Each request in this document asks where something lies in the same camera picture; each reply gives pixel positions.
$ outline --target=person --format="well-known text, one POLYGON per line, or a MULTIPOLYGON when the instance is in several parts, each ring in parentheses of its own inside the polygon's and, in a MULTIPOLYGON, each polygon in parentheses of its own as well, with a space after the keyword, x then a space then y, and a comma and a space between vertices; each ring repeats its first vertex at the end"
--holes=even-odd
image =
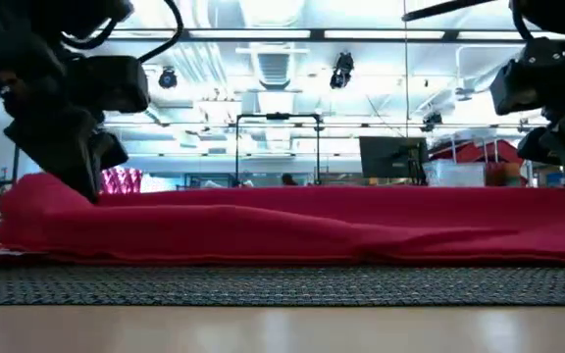
POLYGON ((281 176, 282 185, 284 186, 297 186, 298 183, 293 180, 293 176, 291 174, 285 173, 281 176))

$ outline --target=computer monitor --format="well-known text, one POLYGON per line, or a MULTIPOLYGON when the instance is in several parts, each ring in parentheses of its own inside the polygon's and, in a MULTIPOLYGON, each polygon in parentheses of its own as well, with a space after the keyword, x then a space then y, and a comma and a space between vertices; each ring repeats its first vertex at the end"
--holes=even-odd
POLYGON ((359 137, 363 177, 409 177, 423 182, 422 164, 429 161, 426 138, 359 137))

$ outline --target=spotlight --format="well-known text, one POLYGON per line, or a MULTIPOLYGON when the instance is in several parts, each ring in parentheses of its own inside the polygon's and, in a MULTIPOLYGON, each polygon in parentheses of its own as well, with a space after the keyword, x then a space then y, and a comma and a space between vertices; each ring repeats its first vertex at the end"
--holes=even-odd
POLYGON ((518 126, 518 132, 520 133, 527 133, 531 132, 532 128, 526 127, 525 125, 529 124, 529 118, 521 118, 518 126))
POLYGON ((472 88, 462 88, 457 87, 455 89, 455 97, 458 102, 465 102, 472 99, 472 95, 475 93, 475 90, 472 88))
POLYGON ((178 85, 178 79, 174 73, 174 68, 164 68, 161 77, 158 79, 158 84, 165 89, 176 87, 178 85))
POLYGON ((354 70, 354 60, 350 53, 339 53, 339 57, 334 65, 333 75, 331 76, 331 88, 341 89, 350 82, 352 71, 354 70))
POLYGON ((424 126, 420 127, 420 131, 431 132, 436 128, 437 124, 442 124, 442 123, 443 120, 441 114, 438 112, 432 112, 422 118, 422 124, 424 124, 424 126))

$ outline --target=box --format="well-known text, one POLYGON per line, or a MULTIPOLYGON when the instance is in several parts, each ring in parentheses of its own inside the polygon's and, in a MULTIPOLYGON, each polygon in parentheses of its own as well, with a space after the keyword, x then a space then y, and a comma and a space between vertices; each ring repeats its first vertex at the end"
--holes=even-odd
POLYGON ((454 163, 452 160, 435 160, 423 165, 429 186, 484 187, 485 163, 454 163))

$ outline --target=air vent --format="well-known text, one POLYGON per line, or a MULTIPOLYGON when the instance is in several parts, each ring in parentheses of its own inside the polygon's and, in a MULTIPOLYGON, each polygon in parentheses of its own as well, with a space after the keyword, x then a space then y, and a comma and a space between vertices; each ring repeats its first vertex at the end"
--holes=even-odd
POLYGON ((289 54, 258 54, 257 58, 264 85, 288 84, 289 54))
POLYGON ((226 148, 209 148, 208 154, 226 154, 226 148))

